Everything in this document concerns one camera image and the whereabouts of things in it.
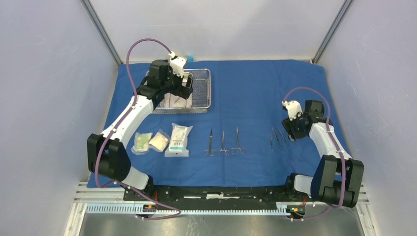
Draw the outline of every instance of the robotic arm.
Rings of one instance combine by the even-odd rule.
[[[171,93],[184,99],[188,99],[193,92],[193,77],[189,75],[183,81],[184,66],[187,60],[170,53],[169,60],[155,60],[149,67],[149,74],[137,87],[136,103],[135,97],[130,99],[129,104],[119,117],[100,135],[91,134],[87,139],[87,155],[89,170],[94,173],[96,160],[100,147],[106,137],[113,132],[113,135],[105,145],[101,154],[98,173],[110,179],[123,182],[139,190],[146,188],[148,182],[153,183],[152,178],[138,171],[130,164],[125,147],[140,123],[158,106],[164,99],[165,94]],[[122,119],[117,129],[116,124]]]
[[[313,177],[292,173],[287,178],[287,186],[311,195],[315,201],[338,204],[342,184],[341,181],[335,180],[335,175],[341,173],[341,162],[344,161],[346,163],[346,184],[342,205],[354,207],[357,203],[364,167],[361,161],[353,160],[343,149],[334,133],[331,120],[328,121],[329,133],[332,134],[334,140],[328,134],[327,118],[323,117],[325,109],[322,102],[307,100],[303,112],[297,101],[285,101],[283,109],[288,112],[288,118],[283,120],[282,124],[290,140],[295,141],[309,136],[321,156]],[[343,153],[344,160],[341,160],[339,152]]]

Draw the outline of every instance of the gauze package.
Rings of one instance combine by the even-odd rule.
[[[133,147],[130,149],[136,155],[143,155],[149,152],[149,139],[151,139],[152,133],[135,134],[135,140]]]
[[[163,152],[169,142],[169,136],[159,129],[158,133],[149,141],[149,147],[157,152]]]
[[[186,127],[172,123],[171,140],[168,149],[165,151],[165,157],[188,157],[188,134],[192,128],[192,126]]]

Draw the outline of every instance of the wire basket tray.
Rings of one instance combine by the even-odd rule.
[[[152,112],[154,114],[199,114],[206,113],[211,105],[211,73],[209,69],[185,69],[183,85],[189,74],[193,76],[193,92],[185,100],[167,93]]]

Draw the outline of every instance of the enclosure wall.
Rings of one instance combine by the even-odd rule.
[[[62,235],[116,64],[77,0],[2,1],[0,29],[0,235]]]
[[[197,60],[312,59],[343,0],[91,0],[121,57],[138,38]],[[132,61],[164,57],[160,46]]]
[[[415,235],[417,5],[357,0],[319,64],[381,236]]]

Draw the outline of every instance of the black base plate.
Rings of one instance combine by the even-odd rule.
[[[175,187],[154,185],[153,193],[158,201],[181,210],[260,210],[276,209],[276,202],[302,202],[303,193],[286,186],[267,187]],[[207,199],[207,194],[223,194],[224,197],[238,199]],[[143,201],[144,199],[131,189],[126,189],[125,201]]]

